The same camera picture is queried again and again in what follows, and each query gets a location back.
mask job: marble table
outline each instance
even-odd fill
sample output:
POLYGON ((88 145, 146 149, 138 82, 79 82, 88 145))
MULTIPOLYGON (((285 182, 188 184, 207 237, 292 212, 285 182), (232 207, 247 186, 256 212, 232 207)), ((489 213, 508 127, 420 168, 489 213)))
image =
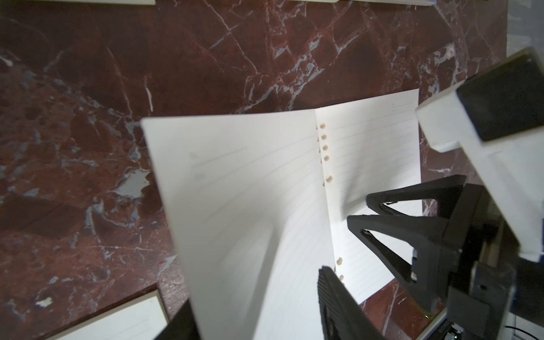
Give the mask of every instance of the marble table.
MULTIPOLYGON (((153 285, 169 316, 187 300, 141 118, 414 88, 422 101, 504 58, 506 10, 506 0, 1 2, 0 338, 45 337, 153 285)), ((423 181, 479 181, 462 151, 438 154, 424 138, 421 165, 423 181)), ((362 307, 388 339, 429 322, 396 281, 362 307)))

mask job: black plastic part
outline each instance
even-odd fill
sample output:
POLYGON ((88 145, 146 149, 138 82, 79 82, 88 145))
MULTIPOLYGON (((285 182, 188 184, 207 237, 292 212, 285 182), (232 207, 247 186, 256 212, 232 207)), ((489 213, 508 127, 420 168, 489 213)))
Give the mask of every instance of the black plastic part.
MULTIPOLYGON (((455 274, 448 277, 450 281, 447 284, 463 291, 469 290, 472 265, 480 256, 481 246, 487 235, 481 223, 481 215, 487 214, 490 199, 483 186, 466 184, 442 238, 445 245, 461 249, 455 259, 458 262, 455 274)), ((448 273, 441 272, 439 275, 447 276, 448 273)))
POLYGON ((466 176, 454 175, 406 188, 382 191, 367 195, 367 205, 380 215, 405 215, 388 207, 385 203, 422 199, 435 199, 438 217, 449 218, 461 195, 466 176))
POLYGON ((367 205, 382 216, 348 216, 348 229, 369 247, 425 310, 437 312, 445 301, 449 274, 458 269, 460 254, 472 216, 485 188, 465 184, 455 175, 415 186, 369 194, 367 205), (385 205, 418 199, 435 199, 438 217, 411 217, 385 205), (377 231, 408 242, 417 251, 412 265, 379 242, 377 231))
POLYGON ((385 340, 331 268, 319 270, 317 291, 325 340, 385 340))
MULTIPOLYGON (((471 298, 474 301, 481 301, 489 307, 489 313, 484 324, 484 334, 480 336, 475 333, 476 335, 483 339, 497 338, 502 330, 503 316, 510 309, 515 280, 516 272, 513 266, 495 268, 480 262, 475 263, 471 298)), ((472 306, 473 304, 466 306, 465 310, 469 310, 472 306)), ((451 320, 460 324, 454 318, 451 318, 451 320)))
POLYGON ((544 69, 532 47, 470 78, 456 91, 482 141, 544 125, 544 69))
POLYGON ((520 259, 510 311, 544 327, 544 264, 520 259))
POLYGON ((444 340, 448 331, 452 329, 453 322, 445 319, 440 326, 427 338, 427 340, 444 340))
POLYGON ((448 319, 462 325, 466 331, 483 338, 489 310, 487 304, 471 298, 458 289, 450 288, 448 319))

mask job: cable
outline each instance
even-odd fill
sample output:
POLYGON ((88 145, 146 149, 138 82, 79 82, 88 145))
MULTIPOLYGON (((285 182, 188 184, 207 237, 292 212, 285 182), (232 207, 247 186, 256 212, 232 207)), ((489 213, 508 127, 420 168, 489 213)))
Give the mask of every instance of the cable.
POLYGON ((535 340, 540 340, 540 339, 538 339, 537 337, 535 337, 534 335, 532 335, 531 333, 525 332, 524 330, 519 329, 518 327, 514 327, 514 326, 505 326, 504 328, 512 328, 512 329, 514 329, 514 330, 516 330, 516 331, 520 331, 520 332, 522 332, 522 333, 527 334, 528 336, 530 336, 531 338, 533 338, 533 339, 535 339, 535 340))
POLYGON ((521 336, 517 335, 516 333, 513 333, 513 334, 512 334, 512 338, 518 338, 518 339, 520 339, 520 340, 527 340, 527 339, 525 339, 524 337, 521 337, 521 336))

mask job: lined paper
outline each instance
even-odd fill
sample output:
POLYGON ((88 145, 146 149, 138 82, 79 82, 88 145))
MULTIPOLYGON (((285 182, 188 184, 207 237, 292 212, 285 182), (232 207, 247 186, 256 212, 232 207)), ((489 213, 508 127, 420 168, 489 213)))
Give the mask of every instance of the lined paper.
MULTIPOLYGON (((375 214, 366 207, 365 197, 370 193, 421 182, 415 116, 418 93, 411 90, 316 110, 323 172, 325 178, 333 178, 325 187, 335 257, 342 258, 336 272, 344 275, 346 288, 359 304, 390 282, 393 275, 348 230, 346 217, 375 214)), ((422 215, 421 201, 401 202, 393 208, 422 215)), ((411 263, 413 248, 408 243, 373 234, 411 263)))
POLYGON ((156 290, 76 325, 49 340, 154 340, 167 322, 156 290))
POLYGON ((143 120, 202 338, 323 337, 334 254, 315 124, 315 110, 143 120))

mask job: white robot part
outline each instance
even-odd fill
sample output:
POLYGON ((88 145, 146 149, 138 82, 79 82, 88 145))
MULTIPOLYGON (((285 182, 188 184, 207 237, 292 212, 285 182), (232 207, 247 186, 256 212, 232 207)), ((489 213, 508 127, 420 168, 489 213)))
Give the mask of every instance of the white robot part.
POLYGON ((438 152, 463 148, 520 243, 520 257, 542 255, 544 218, 544 126, 482 141, 455 84, 423 102, 419 124, 438 152))

